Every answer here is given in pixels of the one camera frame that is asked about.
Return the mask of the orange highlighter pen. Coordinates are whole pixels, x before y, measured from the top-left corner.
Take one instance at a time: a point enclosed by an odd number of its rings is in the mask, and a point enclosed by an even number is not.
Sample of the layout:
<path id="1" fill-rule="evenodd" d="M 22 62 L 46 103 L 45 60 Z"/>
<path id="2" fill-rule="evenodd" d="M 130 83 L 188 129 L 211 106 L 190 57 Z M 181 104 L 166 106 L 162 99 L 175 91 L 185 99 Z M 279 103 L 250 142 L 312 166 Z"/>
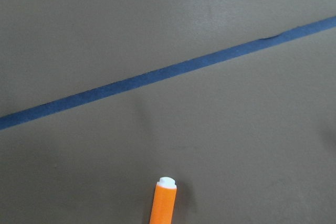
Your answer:
<path id="1" fill-rule="evenodd" d="M 177 193 L 176 182 L 161 177 L 156 183 L 149 224 L 171 224 Z"/>

